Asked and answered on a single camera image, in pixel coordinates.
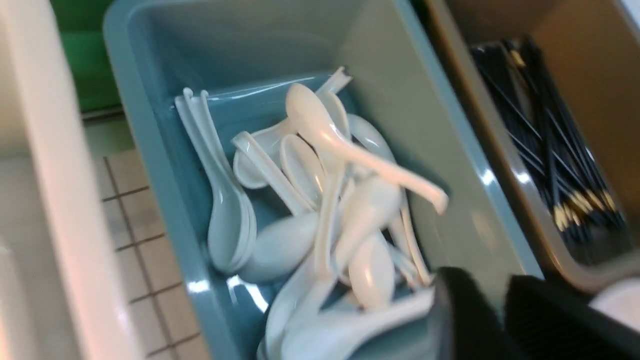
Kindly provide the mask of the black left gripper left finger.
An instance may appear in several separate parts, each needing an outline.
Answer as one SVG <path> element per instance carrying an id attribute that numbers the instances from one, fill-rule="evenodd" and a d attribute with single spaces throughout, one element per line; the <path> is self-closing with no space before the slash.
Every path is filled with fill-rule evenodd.
<path id="1" fill-rule="evenodd" d="M 515 347 L 471 274 L 441 267 L 429 313 L 431 360 L 514 360 Z"/>

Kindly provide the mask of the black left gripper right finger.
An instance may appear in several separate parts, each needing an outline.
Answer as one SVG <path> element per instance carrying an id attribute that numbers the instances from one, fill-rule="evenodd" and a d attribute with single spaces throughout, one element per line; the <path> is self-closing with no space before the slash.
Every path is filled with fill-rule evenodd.
<path id="1" fill-rule="evenodd" d="M 582 298 L 535 276 L 514 275 L 504 328 L 531 360 L 637 360 L 639 334 Z"/>

